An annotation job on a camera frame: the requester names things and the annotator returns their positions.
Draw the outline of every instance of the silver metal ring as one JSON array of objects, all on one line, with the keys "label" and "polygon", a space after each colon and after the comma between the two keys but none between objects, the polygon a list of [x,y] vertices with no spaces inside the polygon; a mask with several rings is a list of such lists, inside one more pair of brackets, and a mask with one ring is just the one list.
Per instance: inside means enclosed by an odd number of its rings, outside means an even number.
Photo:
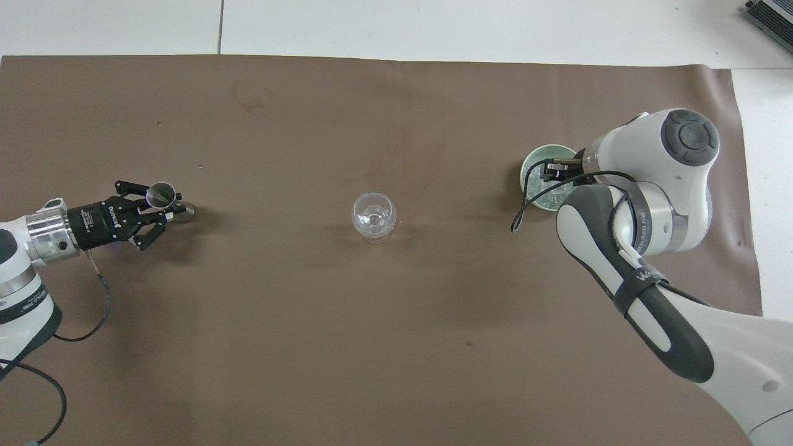
[{"label": "silver metal ring", "polygon": [[5,282],[0,283],[0,299],[6,298],[11,294],[16,293],[17,291],[25,288],[28,283],[31,283],[33,279],[36,277],[36,270],[33,269],[33,266],[29,266],[28,269],[24,270],[20,273],[17,277]]}]

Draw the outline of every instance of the white table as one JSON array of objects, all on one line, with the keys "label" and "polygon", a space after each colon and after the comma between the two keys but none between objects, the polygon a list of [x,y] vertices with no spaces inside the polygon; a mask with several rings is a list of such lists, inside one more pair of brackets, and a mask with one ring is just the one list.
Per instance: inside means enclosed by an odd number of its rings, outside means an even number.
[{"label": "white table", "polygon": [[220,52],[732,68],[763,311],[793,321],[786,287],[793,265],[793,54],[741,17],[741,4],[2,0],[0,55]]}]

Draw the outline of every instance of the gray joint cap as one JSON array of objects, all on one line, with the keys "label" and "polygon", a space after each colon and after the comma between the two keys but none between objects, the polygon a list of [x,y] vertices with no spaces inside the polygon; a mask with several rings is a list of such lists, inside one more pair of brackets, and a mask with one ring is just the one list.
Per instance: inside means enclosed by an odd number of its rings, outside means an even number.
[{"label": "gray joint cap", "polygon": [[687,166],[710,163],[718,152],[718,132],[694,110],[673,110],[661,125],[661,142],[669,155]]}]

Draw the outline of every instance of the black strap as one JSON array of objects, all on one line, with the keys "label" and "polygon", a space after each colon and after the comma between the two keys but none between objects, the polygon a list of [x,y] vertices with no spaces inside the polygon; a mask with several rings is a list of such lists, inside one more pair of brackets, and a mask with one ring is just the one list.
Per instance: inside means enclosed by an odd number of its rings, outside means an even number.
[{"label": "black strap", "polygon": [[640,267],[633,270],[623,279],[623,284],[619,286],[614,294],[614,306],[617,307],[620,314],[625,316],[630,304],[634,303],[639,293],[648,286],[659,282],[669,283],[664,275],[653,267]]},{"label": "black strap", "polygon": [[44,288],[44,284],[42,283],[37,290],[33,291],[27,298],[22,299],[22,302],[18,302],[8,308],[0,310],[0,325],[11,322],[18,317],[25,316],[38,307],[39,304],[44,302],[47,296],[47,289]]}]

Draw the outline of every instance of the clear glass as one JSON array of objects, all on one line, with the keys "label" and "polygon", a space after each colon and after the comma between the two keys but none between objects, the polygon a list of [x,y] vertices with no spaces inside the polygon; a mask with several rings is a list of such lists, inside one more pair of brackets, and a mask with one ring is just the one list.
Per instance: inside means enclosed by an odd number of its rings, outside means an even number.
[{"label": "clear glass", "polygon": [[[528,197],[534,197],[536,194],[539,194],[543,190],[553,186],[554,184],[558,184],[558,181],[549,181],[545,182],[542,181],[540,178],[540,172],[542,172],[542,166],[535,168],[529,174],[529,194]],[[567,183],[564,186],[557,187],[556,189],[548,192],[547,194],[543,195],[540,198],[537,198],[537,205],[541,206],[542,208],[547,208],[549,210],[558,210],[561,207],[561,204],[565,202],[570,193],[573,192],[573,189],[576,187],[572,183]]]},{"label": "clear glass", "polygon": [[366,192],[352,206],[352,225],[367,241],[379,243],[394,229],[397,212],[382,192]]}]

